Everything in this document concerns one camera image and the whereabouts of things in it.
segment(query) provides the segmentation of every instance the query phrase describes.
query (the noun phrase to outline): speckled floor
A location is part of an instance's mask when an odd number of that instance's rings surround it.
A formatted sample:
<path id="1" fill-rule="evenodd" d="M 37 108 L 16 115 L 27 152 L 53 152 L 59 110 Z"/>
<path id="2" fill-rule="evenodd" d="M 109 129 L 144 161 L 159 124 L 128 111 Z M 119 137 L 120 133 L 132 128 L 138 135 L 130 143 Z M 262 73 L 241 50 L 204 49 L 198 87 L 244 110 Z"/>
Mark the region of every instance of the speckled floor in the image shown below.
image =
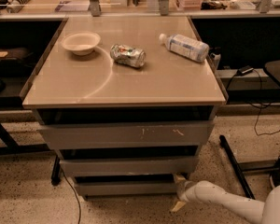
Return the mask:
<path id="1" fill-rule="evenodd" d="M 220 109 L 215 129 L 203 146 L 199 164 L 190 179 L 208 180 L 226 191 L 244 195 L 219 146 L 219 136 L 226 136 L 239 162 L 277 159 L 280 132 L 257 136 L 254 126 L 258 112 L 248 106 Z M 4 113 L 0 120 L 19 144 L 43 142 L 29 114 L 25 117 Z M 279 129 L 280 107 L 262 110 L 257 131 L 271 133 Z M 62 176 L 58 186 L 51 185 L 54 159 L 49 152 L 0 157 L 0 224 L 78 223 L 79 205 L 69 184 Z M 265 201 L 271 190 L 268 174 L 249 174 L 246 178 L 256 198 Z M 174 199 L 174 195 L 89 198 L 87 201 L 79 197 L 80 223 L 247 223 L 221 206 L 205 203 L 188 203 L 173 214 L 169 210 Z"/>

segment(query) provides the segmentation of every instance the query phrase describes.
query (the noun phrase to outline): robotic hand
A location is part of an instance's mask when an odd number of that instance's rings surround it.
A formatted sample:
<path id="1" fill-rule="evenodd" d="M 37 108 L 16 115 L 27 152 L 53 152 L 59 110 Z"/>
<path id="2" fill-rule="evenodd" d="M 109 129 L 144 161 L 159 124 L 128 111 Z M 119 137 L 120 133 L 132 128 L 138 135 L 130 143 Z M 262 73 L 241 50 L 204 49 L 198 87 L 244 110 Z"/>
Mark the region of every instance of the robotic hand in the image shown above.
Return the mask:
<path id="1" fill-rule="evenodd" d="M 177 212 L 186 203 L 220 204 L 252 224 L 280 224 L 280 186 L 273 189 L 266 202 L 228 193 L 223 188 L 208 181 L 198 183 L 175 175 L 178 201 L 171 210 Z"/>

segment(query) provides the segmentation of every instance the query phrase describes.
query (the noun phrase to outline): cabinet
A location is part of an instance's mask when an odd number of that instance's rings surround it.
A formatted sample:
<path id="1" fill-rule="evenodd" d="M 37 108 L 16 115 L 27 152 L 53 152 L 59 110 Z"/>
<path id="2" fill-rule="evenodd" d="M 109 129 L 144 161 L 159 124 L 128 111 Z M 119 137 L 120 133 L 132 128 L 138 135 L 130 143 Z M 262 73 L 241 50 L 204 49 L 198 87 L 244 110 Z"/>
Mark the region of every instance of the cabinet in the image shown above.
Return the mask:
<path id="1" fill-rule="evenodd" d="M 65 52 L 63 37 L 85 29 L 102 37 L 95 57 Z M 69 18 L 23 105 L 79 195 L 172 193 L 172 174 L 195 170 L 226 99 L 207 61 L 159 44 L 173 32 L 195 37 L 186 17 Z M 109 64 L 115 43 L 144 49 L 143 69 Z"/>

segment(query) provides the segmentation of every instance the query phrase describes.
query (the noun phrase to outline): bottle cap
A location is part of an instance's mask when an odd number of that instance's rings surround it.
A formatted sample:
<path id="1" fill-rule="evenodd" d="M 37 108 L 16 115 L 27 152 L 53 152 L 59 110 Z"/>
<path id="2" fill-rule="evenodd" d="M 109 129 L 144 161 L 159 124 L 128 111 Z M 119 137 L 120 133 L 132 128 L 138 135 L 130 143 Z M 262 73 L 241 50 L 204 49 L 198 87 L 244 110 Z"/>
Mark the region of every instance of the bottle cap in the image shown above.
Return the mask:
<path id="1" fill-rule="evenodd" d="M 165 44 L 166 39 L 167 39 L 167 35 L 166 34 L 160 34 L 159 41 L 160 41 L 161 44 Z"/>

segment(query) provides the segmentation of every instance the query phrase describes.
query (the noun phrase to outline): white plastic bottle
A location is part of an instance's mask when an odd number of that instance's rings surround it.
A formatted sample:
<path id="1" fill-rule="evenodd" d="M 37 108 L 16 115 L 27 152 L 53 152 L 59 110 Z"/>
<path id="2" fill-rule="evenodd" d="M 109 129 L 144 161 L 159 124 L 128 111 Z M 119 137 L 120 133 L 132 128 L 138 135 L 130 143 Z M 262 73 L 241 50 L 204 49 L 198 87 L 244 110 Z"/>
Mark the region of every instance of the white plastic bottle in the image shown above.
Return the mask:
<path id="1" fill-rule="evenodd" d="M 159 40 L 162 44 L 165 44 L 168 50 L 198 63 L 202 63 L 205 60 L 209 51 L 209 46 L 204 42 L 184 35 L 168 36 L 160 34 Z"/>

